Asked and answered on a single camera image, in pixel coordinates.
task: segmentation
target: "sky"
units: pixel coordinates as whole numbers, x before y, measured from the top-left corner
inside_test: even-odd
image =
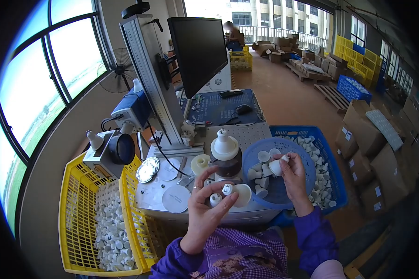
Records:
[[[41,1],[34,8],[16,37],[12,49],[48,27],[47,8],[47,0]],[[91,0],[52,0],[52,23],[92,11]],[[50,36],[56,62],[66,83],[101,60],[90,19],[61,27],[52,31]],[[87,78],[90,78],[91,82],[96,77],[88,75]],[[24,49],[6,66],[0,82],[3,113],[20,142],[44,106],[53,98],[60,98],[50,79],[40,40]],[[0,126],[0,198],[2,200],[8,170],[15,158],[16,154]]]

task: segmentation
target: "tree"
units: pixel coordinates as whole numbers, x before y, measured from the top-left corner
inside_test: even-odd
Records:
[[[45,105],[45,107],[43,107],[43,112],[45,113],[45,115],[50,113],[50,109],[48,108],[47,105]]]

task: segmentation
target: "ventilation fan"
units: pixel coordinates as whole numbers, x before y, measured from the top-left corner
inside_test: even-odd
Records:
[[[134,87],[136,72],[127,49],[118,48],[112,51],[113,64],[109,65],[111,73],[100,84],[111,93],[128,92]]]

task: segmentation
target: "person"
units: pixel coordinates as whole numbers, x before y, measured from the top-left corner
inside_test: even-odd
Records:
[[[302,250],[299,266],[314,279],[345,279],[331,225],[307,197],[301,158],[296,153],[287,155],[289,163],[280,160],[280,167],[297,215],[294,225]],[[152,266],[149,278],[286,278],[287,254],[280,230],[248,234],[218,227],[239,194],[224,197],[214,208],[206,205],[212,193],[222,194],[226,183],[203,187],[205,179],[216,170],[217,166],[210,167],[196,179],[188,201],[188,231],[168,245],[166,255]]]
[[[231,21],[225,22],[223,28],[230,31],[230,34],[226,38],[226,48],[228,48],[228,50],[233,49],[233,51],[242,51],[245,46],[245,39],[239,29],[237,29]]]

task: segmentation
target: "wooden pallet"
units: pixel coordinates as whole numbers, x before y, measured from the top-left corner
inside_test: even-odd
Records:
[[[315,82],[318,81],[324,81],[324,80],[319,80],[319,79],[312,79],[310,77],[308,77],[307,75],[304,75],[302,72],[300,72],[298,69],[296,69],[292,64],[285,62],[284,63],[287,67],[289,67],[289,69],[294,72],[298,77],[299,77],[299,81],[304,81],[304,79],[307,80],[313,80]]]
[[[315,84],[314,87],[324,94],[325,100],[329,99],[337,108],[337,113],[346,113],[349,102],[334,87]]]

